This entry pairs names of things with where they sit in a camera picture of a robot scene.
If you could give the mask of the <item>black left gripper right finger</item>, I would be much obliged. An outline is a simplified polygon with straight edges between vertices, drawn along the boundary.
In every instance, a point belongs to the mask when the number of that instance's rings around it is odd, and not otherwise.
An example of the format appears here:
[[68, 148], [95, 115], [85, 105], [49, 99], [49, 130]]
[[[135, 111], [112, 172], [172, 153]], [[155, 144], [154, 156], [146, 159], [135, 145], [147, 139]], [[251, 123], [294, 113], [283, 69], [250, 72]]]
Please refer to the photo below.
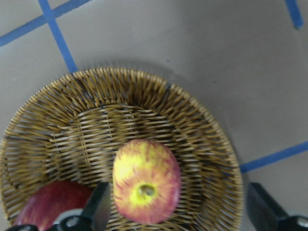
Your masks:
[[307, 217], [288, 215], [260, 183], [248, 184], [246, 210], [257, 231], [306, 231], [308, 229]]

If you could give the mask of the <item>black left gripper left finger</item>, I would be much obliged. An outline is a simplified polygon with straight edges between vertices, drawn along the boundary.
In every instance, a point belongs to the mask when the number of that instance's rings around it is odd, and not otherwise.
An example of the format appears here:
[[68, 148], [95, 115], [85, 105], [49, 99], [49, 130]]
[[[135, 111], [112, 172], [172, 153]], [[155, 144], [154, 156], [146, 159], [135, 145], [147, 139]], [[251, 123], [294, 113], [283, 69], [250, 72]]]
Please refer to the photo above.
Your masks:
[[92, 192], [81, 216], [93, 231], [104, 231], [111, 214], [111, 192], [108, 182], [100, 182]]

